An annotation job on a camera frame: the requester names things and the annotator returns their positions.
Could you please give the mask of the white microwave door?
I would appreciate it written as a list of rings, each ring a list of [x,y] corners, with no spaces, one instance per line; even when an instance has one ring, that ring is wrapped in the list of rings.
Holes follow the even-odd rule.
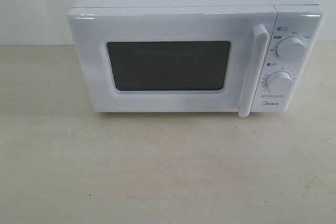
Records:
[[[252,111],[272,6],[73,8],[96,112]]]

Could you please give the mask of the white microwave oven body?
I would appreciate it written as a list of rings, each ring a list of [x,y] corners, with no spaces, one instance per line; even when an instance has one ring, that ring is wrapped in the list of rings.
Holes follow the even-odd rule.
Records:
[[[73,8],[236,6],[272,6],[277,11],[277,20],[271,34],[251,113],[285,111],[295,92],[323,19],[323,11],[315,0],[77,0]],[[289,37],[300,38],[306,47],[306,52],[300,59],[283,61],[276,55],[276,47]],[[292,78],[292,86],[285,92],[273,92],[266,86],[267,77],[278,71],[285,71]]]

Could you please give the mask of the lower white timer knob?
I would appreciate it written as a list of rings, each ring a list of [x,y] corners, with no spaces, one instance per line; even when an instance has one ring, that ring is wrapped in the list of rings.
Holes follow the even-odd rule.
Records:
[[[270,91],[285,92],[292,86],[292,78],[285,71],[274,72],[266,79],[266,86]]]

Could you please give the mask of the upper white power knob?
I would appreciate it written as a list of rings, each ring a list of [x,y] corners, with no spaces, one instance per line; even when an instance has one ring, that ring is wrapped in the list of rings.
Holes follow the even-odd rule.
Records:
[[[276,47],[276,55],[283,61],[293,61],[305,55],[306,47],[298,37],[289,37],[282,40]]]

